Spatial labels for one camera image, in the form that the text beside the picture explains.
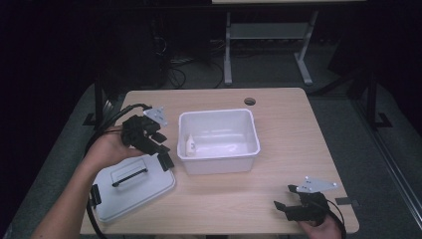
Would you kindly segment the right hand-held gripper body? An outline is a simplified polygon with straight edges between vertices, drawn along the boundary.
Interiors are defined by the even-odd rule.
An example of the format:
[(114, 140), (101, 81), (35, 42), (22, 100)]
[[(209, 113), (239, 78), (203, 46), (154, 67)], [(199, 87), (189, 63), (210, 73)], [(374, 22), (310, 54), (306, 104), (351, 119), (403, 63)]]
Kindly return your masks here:
[(335, 182), (306, 176), (301, 185), (297, 185), (300, 205), (287, 206), (284, 212), (289, 221), (313, 221), (321, 225), (329, 215), (336, 219), (323, 192), (337, 188)]

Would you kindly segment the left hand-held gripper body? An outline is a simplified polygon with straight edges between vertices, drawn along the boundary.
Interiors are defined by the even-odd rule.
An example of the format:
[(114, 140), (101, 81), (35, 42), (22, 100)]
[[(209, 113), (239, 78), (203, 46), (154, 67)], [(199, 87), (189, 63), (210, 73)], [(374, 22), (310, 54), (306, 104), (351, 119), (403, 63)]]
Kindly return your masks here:
[(167, 126), (163, 107), (153, 108), (142, 106), (142, 116), (132, 116), (122, 123), (121, 140), (125, 145), (131, 145), (145, 154), (154, 155), (157, 143), (151, 136)]

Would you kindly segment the small white dropper bottle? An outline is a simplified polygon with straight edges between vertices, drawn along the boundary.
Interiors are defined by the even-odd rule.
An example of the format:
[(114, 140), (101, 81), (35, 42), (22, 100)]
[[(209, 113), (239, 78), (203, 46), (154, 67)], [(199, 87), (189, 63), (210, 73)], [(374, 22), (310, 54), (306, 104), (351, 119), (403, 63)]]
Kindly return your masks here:
[(185, 143), (185, 153), (187, 156), (190, 156), (190, 157), (196, 155), (196, 143), (191, 134), (188, 135), (186, 143)]

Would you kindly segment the white box lid black latches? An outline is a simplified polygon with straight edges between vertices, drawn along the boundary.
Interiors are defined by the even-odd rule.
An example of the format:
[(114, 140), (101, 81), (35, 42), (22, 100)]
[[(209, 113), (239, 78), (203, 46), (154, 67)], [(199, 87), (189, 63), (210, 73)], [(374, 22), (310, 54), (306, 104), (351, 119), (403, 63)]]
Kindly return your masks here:
[(110, 223), (170, 191), (176, 180), (170, 169), (164, 171), (157, 155), (132, 157), (102, 169), (94, 185), (100, 203), (98, 220)]

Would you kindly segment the white plastic storage box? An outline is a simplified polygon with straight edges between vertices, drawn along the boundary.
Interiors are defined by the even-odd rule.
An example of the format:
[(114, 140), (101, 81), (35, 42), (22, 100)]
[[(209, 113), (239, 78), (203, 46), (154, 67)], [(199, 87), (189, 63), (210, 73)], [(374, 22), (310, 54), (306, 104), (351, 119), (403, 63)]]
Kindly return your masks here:
[[(187, 112), (179, 116), (177, 155), (188, 174), (250, 171), (261, 151), (253, 114), (248, 109)], [(191, 134), (196, 155), (187, 156)]]

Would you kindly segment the person's right hand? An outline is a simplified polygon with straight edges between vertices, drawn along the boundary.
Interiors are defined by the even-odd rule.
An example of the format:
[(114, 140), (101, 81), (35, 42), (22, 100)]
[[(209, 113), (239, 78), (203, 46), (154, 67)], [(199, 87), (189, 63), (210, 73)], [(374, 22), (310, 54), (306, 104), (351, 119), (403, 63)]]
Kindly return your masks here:
[(306, 221), (298, 221), (298, 225), (310, 239), (341, 239), (341, 230), (330, 216), (319, 226), (313, 226)]

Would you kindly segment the person's left hand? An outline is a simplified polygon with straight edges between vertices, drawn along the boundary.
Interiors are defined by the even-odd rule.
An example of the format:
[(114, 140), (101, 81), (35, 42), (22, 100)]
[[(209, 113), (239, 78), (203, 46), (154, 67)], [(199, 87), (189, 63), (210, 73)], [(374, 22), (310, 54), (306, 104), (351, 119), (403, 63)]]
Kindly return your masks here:
[(131, 157), (141, 156), (136, 148), (126, 146), (121, 140), (122, 127), (109, 127), (89, 148), (82, 162), (82, 168), (89, 174), (116, 165)]

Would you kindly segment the black metal stand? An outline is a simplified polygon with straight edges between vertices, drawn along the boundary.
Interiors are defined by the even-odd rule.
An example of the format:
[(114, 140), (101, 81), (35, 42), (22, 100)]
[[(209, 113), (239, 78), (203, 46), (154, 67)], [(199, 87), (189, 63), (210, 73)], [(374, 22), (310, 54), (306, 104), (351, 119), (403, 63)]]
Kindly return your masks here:
[(104, 74), (98, 73), (94, 82), (95, 111), (86, 116), (84, 125), (91, 125), (98, 129), (105, 122), (106, 115), (111, 109), (108, 95), (108, 80)]
[(363, 115), (372, 129), (378, 130), (381, 127), (392, 127), (392, 123), (386, 114), (379, 113), (376, 109), (377, 80), (372, 72), (363, 70), (358, 73), (347, 90), (347, 96), (355, 101), (365, 100)]

